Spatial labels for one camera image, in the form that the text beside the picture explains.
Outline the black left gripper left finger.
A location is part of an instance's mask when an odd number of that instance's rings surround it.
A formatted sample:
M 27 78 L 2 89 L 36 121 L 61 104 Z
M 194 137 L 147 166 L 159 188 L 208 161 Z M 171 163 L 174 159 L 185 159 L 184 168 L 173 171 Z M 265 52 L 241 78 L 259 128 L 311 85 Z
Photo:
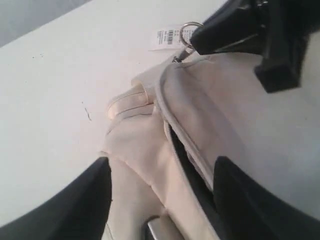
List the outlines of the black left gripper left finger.
M 112 202 L 111 168 L 98 158 L 44 204 L 0 228 L 2 240 L 100 240 Z

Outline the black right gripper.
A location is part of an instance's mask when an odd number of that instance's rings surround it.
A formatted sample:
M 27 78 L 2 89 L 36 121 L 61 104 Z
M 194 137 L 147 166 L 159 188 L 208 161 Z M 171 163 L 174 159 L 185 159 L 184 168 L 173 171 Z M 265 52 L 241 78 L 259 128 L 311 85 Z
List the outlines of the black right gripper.
M 267 93 L 275 93 L 300 86 L 310 35 L 319 29 L 318 0 L 228 0 L 190 42 L 200 55 L 260 55 L 253 72 Z

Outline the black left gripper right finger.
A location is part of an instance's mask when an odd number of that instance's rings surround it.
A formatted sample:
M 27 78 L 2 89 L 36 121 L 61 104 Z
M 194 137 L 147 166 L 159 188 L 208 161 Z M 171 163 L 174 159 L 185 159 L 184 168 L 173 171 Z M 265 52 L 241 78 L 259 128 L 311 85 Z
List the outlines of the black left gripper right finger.
M 318 240 L 319 220 L 277 198 L 229 158 L 214 165 L 213 199 L 229 240 Z

